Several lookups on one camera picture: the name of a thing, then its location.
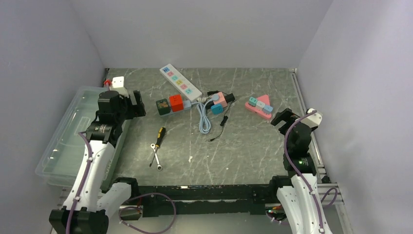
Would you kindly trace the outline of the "dark green cube socket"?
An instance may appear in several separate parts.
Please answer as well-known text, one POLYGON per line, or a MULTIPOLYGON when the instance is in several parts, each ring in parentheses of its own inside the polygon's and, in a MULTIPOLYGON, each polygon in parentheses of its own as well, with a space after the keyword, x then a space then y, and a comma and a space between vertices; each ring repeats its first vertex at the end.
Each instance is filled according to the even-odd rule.
POLYGON ((155 104, 156 104, 156 107, 157 107, 157 110, 160 116, 167 115, 171 112, 171 107, 166 98, 157 100, 155 104))

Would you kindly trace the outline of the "red cube socket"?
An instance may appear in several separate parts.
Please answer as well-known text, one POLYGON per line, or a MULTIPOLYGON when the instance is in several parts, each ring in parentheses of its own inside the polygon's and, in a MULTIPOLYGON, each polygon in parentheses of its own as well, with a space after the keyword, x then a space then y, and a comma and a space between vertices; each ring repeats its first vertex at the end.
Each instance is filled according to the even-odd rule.
POLYGON ((179 112, 184 109, 183 99, 180 94, 170 96, 169 103, 173 112, 179 112))

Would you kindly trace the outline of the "light blue power strip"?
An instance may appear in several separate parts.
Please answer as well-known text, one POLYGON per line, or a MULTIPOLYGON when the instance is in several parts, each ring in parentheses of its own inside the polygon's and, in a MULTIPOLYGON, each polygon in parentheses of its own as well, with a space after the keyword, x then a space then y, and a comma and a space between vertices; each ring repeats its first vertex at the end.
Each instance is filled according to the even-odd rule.
POLYGON ((189 110, 189 109, 191 108, 191 103, 190 103, 189 100, 185 100, 185 101, 183 101, 183 103, 184 103, 184 109, 183 109, 183 110, 181 110, 181 111, 179 111, 179 112, 173 112, 173 111, 171 110, 171 112, 170 112, 169 114, 164 115, 164 116, 169 116, 169 115, 177 114, 177 113, 180 113, 180 112, 189 110))

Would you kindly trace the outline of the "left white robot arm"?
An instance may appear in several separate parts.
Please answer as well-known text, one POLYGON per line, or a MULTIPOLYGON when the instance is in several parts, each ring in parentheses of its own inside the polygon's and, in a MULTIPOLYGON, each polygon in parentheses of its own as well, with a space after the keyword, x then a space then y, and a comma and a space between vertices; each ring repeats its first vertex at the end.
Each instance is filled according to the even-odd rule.
POLYGON ((135 204, 140 198, 134 178, 120 178, 102 197, 98 195, 123 123, 146 115, 141 94, 134 90, 131 97, 127 91, 109 90, 99 94, 97 104, 95 119, 79 133, 85 151, 75 183, 62 208, 52 210, 49 216, 58 234, 105 234, 119 207, 124 202, 135 204))

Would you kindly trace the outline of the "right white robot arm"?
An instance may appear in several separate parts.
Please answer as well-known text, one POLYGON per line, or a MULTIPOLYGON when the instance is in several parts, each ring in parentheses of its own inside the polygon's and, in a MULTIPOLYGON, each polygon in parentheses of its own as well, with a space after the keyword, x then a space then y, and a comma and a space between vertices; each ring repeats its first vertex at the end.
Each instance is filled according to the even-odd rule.
POLYGON ((284 122, 279 132, 284 135, 283 163, 289 173, 286 179, 268 189, 269 198, 280 202, 294 234, 330 234, 322 200, 319 196, 317 171, 309 146, 311 134, 318 128, 322 116, 315 109, 298 116, 289 108, 276 113, 273 126, 284 122))

